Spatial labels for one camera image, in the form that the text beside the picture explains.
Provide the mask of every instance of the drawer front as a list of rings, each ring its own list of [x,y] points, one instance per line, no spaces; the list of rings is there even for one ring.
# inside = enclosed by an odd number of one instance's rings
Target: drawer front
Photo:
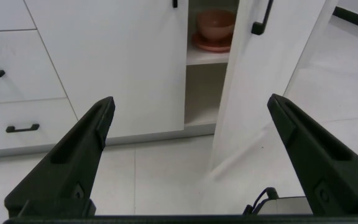
[[[36,30],[0,32],[0,103],[65,98]]]
[[[55,144],[76,122],[67,99],[1,103],[0,149]]]
[[[23,0],[0,0],[0,30],[35,29]]]

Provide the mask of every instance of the black cable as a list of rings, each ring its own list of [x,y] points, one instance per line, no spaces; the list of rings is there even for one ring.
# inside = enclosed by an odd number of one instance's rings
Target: black cable
[[[263,190],[259,196],[256,198],[255,202],[254,202],[254,206],[250,206],[247,205],[246,209],[244,210],[244,212],[242,213],[243,215],[249,215],[252,214],[252,212],[255,210],[256,205],[258,204],[258,201],[260,200],[260,198],[262,198],[262,196],[267,193],[267,197],[270,200],[275,200],[278,199],[278,194],[277,191],[274,187],[267,187],[265,190]]]

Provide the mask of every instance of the cabinet shelf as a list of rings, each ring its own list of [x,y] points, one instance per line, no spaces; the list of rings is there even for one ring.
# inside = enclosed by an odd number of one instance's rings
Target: cabinet shelf
[[[226,63],[187,66],[185,127],[216,124]]]
[[[209,63],[227,63],[229,61],[229,52],[214,53],[197,48],[191,43],[187,46],[187,65],[203,65]]]

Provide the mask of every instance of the pink bowl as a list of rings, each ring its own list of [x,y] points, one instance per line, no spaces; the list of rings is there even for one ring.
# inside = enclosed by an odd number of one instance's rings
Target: pink bowl
[[[221,9],[209,9],[197,14],[197,30],[205,38],[218,41],[234,30],[234,14]]]

